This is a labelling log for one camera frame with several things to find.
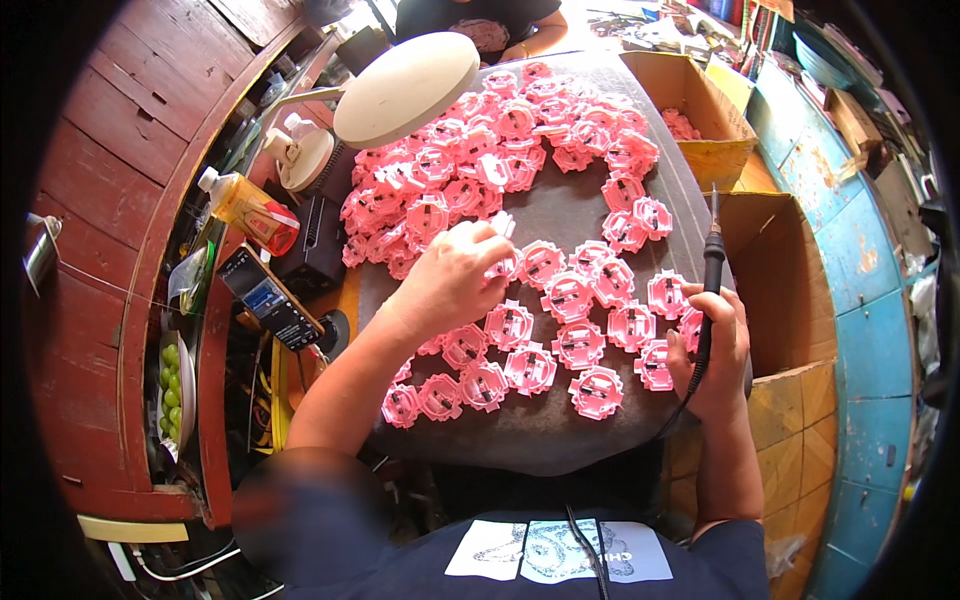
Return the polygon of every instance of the blue bowl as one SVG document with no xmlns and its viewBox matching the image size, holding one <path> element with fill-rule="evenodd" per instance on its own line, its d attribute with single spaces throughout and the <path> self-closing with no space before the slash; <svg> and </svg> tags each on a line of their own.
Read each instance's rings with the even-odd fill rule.
<svg viewBox="0 0 960 600">
<path fill-rule="evenodd" d="M 849 89 L 853 85 L 850 67 L 835 58 L 824 42 L 799 32 L 794 32 L 793 38 L 797 41 L 797 60 L 818 84 L 837 89 Z"/>
</svg>

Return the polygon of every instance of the hand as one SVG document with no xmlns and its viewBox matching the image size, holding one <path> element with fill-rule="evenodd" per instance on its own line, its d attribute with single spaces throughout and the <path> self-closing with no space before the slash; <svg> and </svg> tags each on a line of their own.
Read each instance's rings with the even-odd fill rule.
<svg viewBox="0 0 960 600">
<path fill-rule="evenodd" d="M 710 360 L 700 387 L 686 405 L 704 425 L 729 420 L 736 411 L 746 408 L 744 376 L 750 354 L 750 332 L 747 311 L 736 292 L 720 288 L 720 296 L 704 292 L 701 284 L 685 283 L 682 291 L 690 305 L 702 310 L 713 320 Z M 673 377 L 673 389 L 686 396 L 693 365 L 687 357 L 683 336 L 667 331 L 667 369 Z"/>
<path fill-rule="evenodd" d="M 392 312 L 418 343 L 485 317 L 499 302 L 506 277 L 484 285 L 484 273 L 514 255 L 514 245 L 486 221 L 464 221 L 442 231 L 383 308 Z"/>
<path fill-rule="evenodd" d="M 500 60 L 496 63 L 508 62 L 510 60 L 523 60 L 529 59 L 530 54 L 527 53 L 526 49 L 520 44 L 515 44 L 506 50 L 503 51 L 503 54 L 500 56 Z"/>
</svg>

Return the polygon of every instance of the black t-shirt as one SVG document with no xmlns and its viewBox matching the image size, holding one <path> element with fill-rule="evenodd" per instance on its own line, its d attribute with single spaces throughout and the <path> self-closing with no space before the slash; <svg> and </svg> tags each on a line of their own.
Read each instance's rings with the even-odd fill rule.
<svg viewBox="0 0 960 600">
<path fill-rule="evenodd" d="M 533 22 L 553 14 L 560 0 L 401 0 L 396 37 L 403 41 L 451 31 L 473 40 L 480 60 L 494 64 L 507 48 L 534 33 Z"/>
<path fill-rule="evenodd" d="M 588 554 L 560 514 L 487 513 L 395 547 L 355 498 L 307 490 L 299 499 L 286 560 L 307 585 L 287 582 L 294 600 L 599 597 Z M 581 511 L 577 522 L 606 557 L 613 598 L 769 598 L 755 521 L 716 525 L 688 550 L 603 511 Z"/>
</svg>

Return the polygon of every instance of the plastic bottle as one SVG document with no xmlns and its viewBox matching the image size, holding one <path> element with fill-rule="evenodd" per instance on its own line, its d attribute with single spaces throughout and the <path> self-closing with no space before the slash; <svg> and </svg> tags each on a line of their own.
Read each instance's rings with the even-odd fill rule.
<svg viewBox="0 0 960 600">
<path fill-rule="evenodd" d="M 271 255 L 284 254 L 297 240 L 296 215 L 239 173 L 220 175 L 207 167 L 197 184 L 210 194 L 213 216 L 243 231 Z"/>
<path fill-rule="evenodd" d="M 299 144 L 308 133 L 320 130 L 316 123 L 310 119 L 300 118 L 300 115 L 295 112 L 291 112 L 287 115 L 287 118 L 283 119 L 283 127 L 287 128 L 287 131 L 290 132 L 290 139 L 294 140 L 296 144 Z"/>
</svg>

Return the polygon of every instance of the soldering iron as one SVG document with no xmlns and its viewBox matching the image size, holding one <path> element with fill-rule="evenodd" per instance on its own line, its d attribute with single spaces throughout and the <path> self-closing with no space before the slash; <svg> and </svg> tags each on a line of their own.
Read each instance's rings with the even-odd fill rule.
<svg viewBox="0 0 960 600">
<path fill-rule="evenodd" d="M 720 235 L 720 203 L 717 201 L 717 186 L 713 185 L 713 193 L 710 195 L 710 232 L 707 239 L 704 240 L 704 291 L 720 294 L 720 276 L 723 274 L 723 263 L 727 260 L 727 253 L 723 247 L 723 237 Z M 690 377 L 690 384 L 686 388 L 686 397 L 680 403 L 677 410 L 670 415 L 670 419 L 663 424 L 660 431 L 654 436 L 659 438 L 673 425 L 680 413 L 686 408 L 686 404 L 700 387 L 700 380 L 704 378 L 704 372 L 707 370 L 707 363 L 710 360 L 710 342 L 712 341 L 713 321 L 709 315 L 704 315 L 703 323 L 700 325 L 700 345 L 697 347 L 697 359 L 693 368 L 693 375 Z"/>
</svg>

